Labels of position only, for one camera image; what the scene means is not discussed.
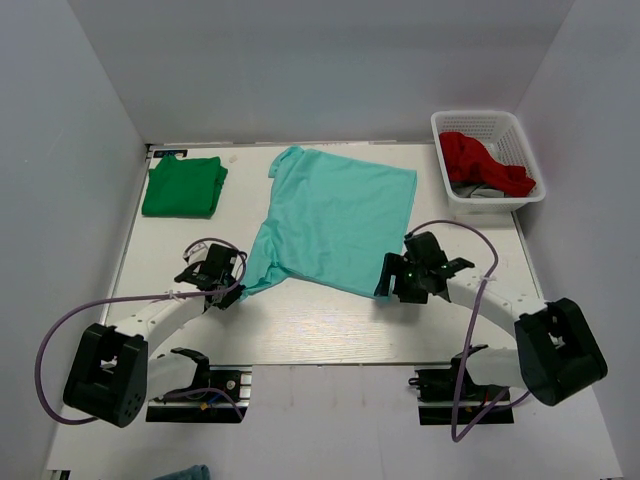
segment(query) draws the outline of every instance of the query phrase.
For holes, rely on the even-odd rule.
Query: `folded green cloth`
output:
[[[166,155],[156,168],[149,170],[142,214],[210,218],[226,177],[227,169],[220,165],[220,157],[178,160]]]

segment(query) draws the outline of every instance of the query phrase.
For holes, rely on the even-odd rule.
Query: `plastic basket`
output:
[[[447,191],[449,209],[453,214],[512,212],[528,203],[539,202],[544,198],[546,191],[542,176],[529,147],[527,137],[515,115],[491,110],[436,112],[431,116],[431,127]],[[536,186],[527,197],[522,198],[458,197],[451,189],[451,182],[449,182],[442,155],[442,147],[438,138],[442,132],[460,132],[479,140],[499,163],[525,167],[527,175],[536,181]]]

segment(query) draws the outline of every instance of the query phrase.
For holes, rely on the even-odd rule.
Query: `teal cloth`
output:
[[[243,298],[289,276],[373,297],[385,253],[402,251],[416,172],[294,146],[269,177]]]

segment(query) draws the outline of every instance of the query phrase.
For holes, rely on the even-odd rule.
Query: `gray wall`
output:
[[[640,4],[577,0],[517,114],[547,198],[520,216],[547,297],[583,307],[609,363],[595,387],[625,478],[640,478]]]
[[[572,0],[70,0],[146,142],[423,139],[513,110]]]
[[[0,477],[31,479],[54,427],[33,386],[37,346],[58,316],[107,293],[144,148],[64,0],[0,3],[0,65]],[[54,339],[56,406],[98,313]]]

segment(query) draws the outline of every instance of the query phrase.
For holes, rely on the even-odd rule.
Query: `turquoise fabric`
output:
[[[385,253],[402,251],[416,172],[294,146],[269,177],[244,297],[289,276],[373,297]]]

